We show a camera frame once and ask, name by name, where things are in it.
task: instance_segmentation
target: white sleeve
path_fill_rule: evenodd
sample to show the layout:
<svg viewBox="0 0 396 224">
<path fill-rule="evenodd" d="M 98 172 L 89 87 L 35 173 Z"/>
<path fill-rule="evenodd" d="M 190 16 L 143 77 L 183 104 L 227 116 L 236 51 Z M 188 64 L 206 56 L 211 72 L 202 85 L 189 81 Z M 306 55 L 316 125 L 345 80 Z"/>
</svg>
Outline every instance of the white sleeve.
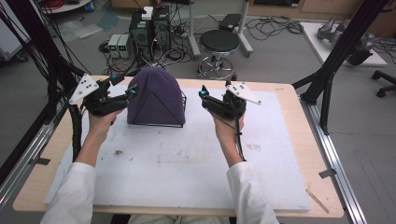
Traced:
<svg viewBox="0 0 396 224">
<path fill-rule="evenodd" d="M 74 162 L 40 223 L 90 224 L 95 178 L 95 168 Z"/>
<path fill-rule="evenodd" d="M 229 169 L 227 177 L 238 224 L 279 223 L 251 163 L 238 162 Z"/>
</svg>

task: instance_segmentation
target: purple fabric cover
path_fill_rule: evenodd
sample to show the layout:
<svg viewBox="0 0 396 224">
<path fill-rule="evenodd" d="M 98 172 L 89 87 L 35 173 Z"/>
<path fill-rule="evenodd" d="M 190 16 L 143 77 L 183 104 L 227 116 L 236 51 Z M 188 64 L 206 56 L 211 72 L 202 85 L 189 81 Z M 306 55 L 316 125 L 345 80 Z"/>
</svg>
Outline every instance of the purple fabric cover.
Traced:
<svg viewBox="0 0 396 224">
<path fill-rule="evenodd" d="M 137 96 L 128 104 L 129 124 L 182 125 L 184 117 L 181 89 L 176 79 L 160 67 L 147 67 L 132 79 Z"/>
</svg>

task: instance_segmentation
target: box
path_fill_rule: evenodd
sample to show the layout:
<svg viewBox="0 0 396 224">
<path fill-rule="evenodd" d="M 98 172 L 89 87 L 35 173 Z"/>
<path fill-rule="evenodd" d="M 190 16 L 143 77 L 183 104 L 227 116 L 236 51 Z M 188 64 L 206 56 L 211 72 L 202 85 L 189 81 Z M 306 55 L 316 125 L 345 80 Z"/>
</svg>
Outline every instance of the box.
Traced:
<svg viewBox="0 0 396 224">
<path fill-rule="evenodd" d="M 377 37 L 396 35 L 396 1 L 390 1 L 384 6 L 367 32 Z"/>
<path fill-rule="evenodd" d="M 116 8 L 152 7 L 151 0 L 111 0 L 111 6 Z"/>
</svg>

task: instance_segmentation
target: stool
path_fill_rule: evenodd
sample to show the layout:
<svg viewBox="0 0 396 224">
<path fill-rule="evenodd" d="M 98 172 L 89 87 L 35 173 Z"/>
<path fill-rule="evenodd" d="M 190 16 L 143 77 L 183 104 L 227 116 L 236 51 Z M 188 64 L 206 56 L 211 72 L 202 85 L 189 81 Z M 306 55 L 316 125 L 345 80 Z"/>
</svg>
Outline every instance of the stool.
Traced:
<svg viewBox="0 0 396 224">
<path fill-rule="evenodd" d="M 236 80 L 236 73 L 233 65 L 224 56 L 230 55 L 239 47 L 239 40 L 236 35 L 224 30 L 212 30 L 201 35 L 201 48 L 212 54 L 212 57 L 205 57 L 199 63 L 199 76 L 211 79 L 224 79 L 232 76 Z"/>
</svg>

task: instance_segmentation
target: chair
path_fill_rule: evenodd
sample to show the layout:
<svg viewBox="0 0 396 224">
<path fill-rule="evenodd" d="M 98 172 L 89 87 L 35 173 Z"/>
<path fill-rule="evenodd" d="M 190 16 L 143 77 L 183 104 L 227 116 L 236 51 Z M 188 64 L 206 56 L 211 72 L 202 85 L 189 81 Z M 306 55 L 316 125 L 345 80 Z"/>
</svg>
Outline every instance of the chair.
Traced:
<svg viewBox="0 0 396 224">
<path fill-rule="evenodd" d="M 236 80 L 237 75 L 233 70 L 233 64 L 224 58 L 239 48 L 239 39 L 236 35 L 225 30 L 212 30 L 201 35 L 201 48 L 212 56 L 205 57 L 199 63 L 199 77 L 211 79 L 224 79 L 232 76 Z"/>
<path fill-rule="evenodd" d="M 387 87 L 383 87 L 381 89 L 379 89 L 378 93 L 376 94 L 376 96 L 378 97 L 384 97 L 386 96 L 386 91 L 396 91 L 396 77 L 391 77 L 388 74 L 385 74 L 379 70 L 376 70 L 372 76 L 372 79 L 377 80 L 379 78 L 384 78 L 385 80 L 391 82 L 393 85 L 391 86 L 387 86 Z"/>
</svg>

